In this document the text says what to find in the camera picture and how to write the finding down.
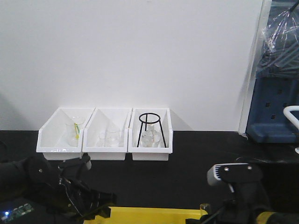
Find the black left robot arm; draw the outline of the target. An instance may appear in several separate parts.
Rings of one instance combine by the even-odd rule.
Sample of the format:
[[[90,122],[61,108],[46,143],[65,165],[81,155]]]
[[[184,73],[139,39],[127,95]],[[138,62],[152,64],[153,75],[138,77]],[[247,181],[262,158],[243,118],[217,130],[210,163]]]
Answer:
[[[0,201],[24,197],[76,221],[93,220],[96,216],[109,218],[117,197],[92,189],[81,180],[82,173],[90,168],[88,154],[65,160],[57,168],[45,158],[34,156],[2,163]]]

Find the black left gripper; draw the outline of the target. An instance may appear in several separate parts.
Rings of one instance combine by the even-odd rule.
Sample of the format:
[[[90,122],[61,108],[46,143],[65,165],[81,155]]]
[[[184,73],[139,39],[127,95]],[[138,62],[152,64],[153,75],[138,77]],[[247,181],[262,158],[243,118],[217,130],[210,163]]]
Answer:
[[[91,169],[90,156],[47,163],[52,180],[47,192],[48,210],[76,221],[111,217],[110,207],[116,204],[116,194],[93,189],[82,180],[83,174]]]

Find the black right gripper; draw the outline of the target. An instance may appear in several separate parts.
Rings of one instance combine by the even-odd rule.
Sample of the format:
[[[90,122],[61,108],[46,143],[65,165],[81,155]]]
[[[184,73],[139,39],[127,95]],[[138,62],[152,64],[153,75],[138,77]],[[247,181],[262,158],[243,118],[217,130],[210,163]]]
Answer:
[[[229,187],[234,198],[223,203],[211,215],[204,215],[203,224],[255,224],[257,216],[270,211],[270,201],[260,182],[234,182]]]

